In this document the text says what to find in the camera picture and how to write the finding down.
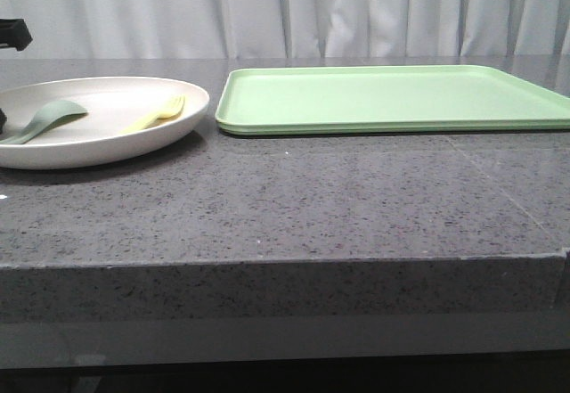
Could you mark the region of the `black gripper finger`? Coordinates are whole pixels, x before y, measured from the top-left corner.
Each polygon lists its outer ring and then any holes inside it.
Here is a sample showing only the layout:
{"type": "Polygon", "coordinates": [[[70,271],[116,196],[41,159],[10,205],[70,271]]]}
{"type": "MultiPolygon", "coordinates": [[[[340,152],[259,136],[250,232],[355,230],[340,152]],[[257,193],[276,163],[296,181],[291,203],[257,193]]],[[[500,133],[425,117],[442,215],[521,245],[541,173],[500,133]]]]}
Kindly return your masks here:
{"type": "Polygon", "coordinates": [[[6,116],[2,110],[0,110],[0,131],[4,130],[4,125],[6,123],[6,116]]]}
{"type": "Polygon", "coordinates": [[[20,52],[33,41],[28,26],[23,19],[0,20],[0,46],[2,49],[13,48],[20,52]]]}

